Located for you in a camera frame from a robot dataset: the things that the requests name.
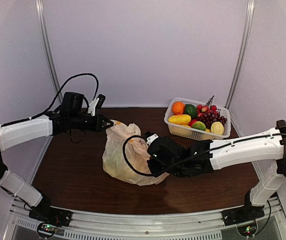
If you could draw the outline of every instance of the vertical metal pole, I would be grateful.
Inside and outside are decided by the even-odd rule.
[[[239,55],[238,55],[238,60],[237,60],[236,68],[235,68],[232,86],[229,91],[229,95],[228,95],[227,102],[226,102],[226,108],[228,109],[231,106],[231,103],[232,103],[232,100],[233,100],[233,97],[236,91],[236,87],[238,84],[238,80],[239,80],[239,77],[242,71],[242,67],[243,67],[243,63],[245,59],[245,53],[246,53],[246,49],[248,46],[248,42],[249,42],[251,30],[252,30],[252,25],[253,25],[254,10],[255,10],[255,0],[248,0],[242,44],[241,44],[241,48],[240,48]]]
[[[36,0],[36,9],[37,9],[39,24],[41,27],[41,34],[42,34],[42,39],[43,39],[43,44],[44,44],[44,49],[45,49],[47,65],[48,65],[48,68],[49,68],[49,71],[52,77],[54,89],[57,93],[59,91],[60,85],[59,85],[57,74],[55,71],[53,56],[52,56],[51,49],[49,46],[49,39],[48,39],[44,10],[43,10],[43,0]],[[60,101],[60,103],[62,103],[62,100],[63,100],[62,93],[58,95],[58,100]]]

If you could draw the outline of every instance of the green lime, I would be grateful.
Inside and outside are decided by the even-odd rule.
[[[192,117],[192,119],[195,119],[197,117],[197,109],[194,105],[186,104],[184,114],[188,114]]]

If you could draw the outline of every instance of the red fruit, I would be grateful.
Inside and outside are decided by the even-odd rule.
[[[205,113],[208,111],[208,107],[207,106],[202,106],[202,109],[201,109],[202,113]]]
[[[200,113],[201,112],[201,109],[202,109],[202,107],[203,107],[203,105],[201,105],[201,104],[199,104],[199,105],[197,105],[197,111]]]
[[[215,105],[211,105],[211,110],[217,111],[217,107]]]
[[[197,119],[191,120],[188,125],[192,127],[195,122],[197,122]]]

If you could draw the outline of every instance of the metal frame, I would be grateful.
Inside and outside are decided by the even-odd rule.
[[[57,78],[57,74],[56,74],[56,70],[54,66],[54,61],[53,61],[53,56],[52,56],[52,52],[51,52],[50,45],[49,45],[49,39],[48,39],[45,16],[44,16],[44,9],[43,9],[43,0],[36,0],[36,9],[37,9],[37,15],[38,15],[40,28],[41,28],[41,35],[43,39],[47,65],[48,65],[48,69],[52,77],[52,82],[54,85],[55,92],[57,93],[59,91],[60,85],[58,82],[58,78]],[[62,103],[62,100],[63,100],[62,93],[58,95],[58,100],[60,101],[60,103]]]
[[[272,216],[278,216],[278,220],[283,222],[279,226],[282,232],[282,239],[286,240],[286,217],[278,197],[270,199],[272,206]],[[4,240],[10,240],[15,229],[15,225],[36,229],[39,223],[37,220],[28,217],[28,211],[23,208],[24,203],[15,200],[10,210],[11,217],[3,236]],[[197,213],[183,214],[159,214],[159,215],[119,215],[103,214],[93,212],[83,212],[72,210],[70,227],[61,227],[57,233],[65,239],[78,239],[74,235],[83,238],[92,236],[104,239],[175,239],[206,234],[218,233],[221,230],[235,228],[236,225],[225,226],[221,211],[212,210]],[[269,214],[269,206],[265,205],[266,219]]]
[[[253,19],[254,19],[254,11],[255,11],[255,0],[248,0],[247,4],[247,12],[245,18],[245,25],[244,25],[244,32],[243,32],[243,39],[241,43],[241,48],[238,55],[238,60],[235,68],[234,78],[231,85],[231,89],[229,91],[229,95],[226,101],[226,108],[229,109],[235,95],[236,87],[238,84],[238,80],[241,74],[241,70],[243,67],[245,53],[248,46],[252,26],[253,26]]]

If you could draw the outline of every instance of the orange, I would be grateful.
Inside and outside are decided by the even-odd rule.
[[[180,101],[177,101],[172,106],[172,111],[175,115],[183,114],[185,109],[185,104]]]

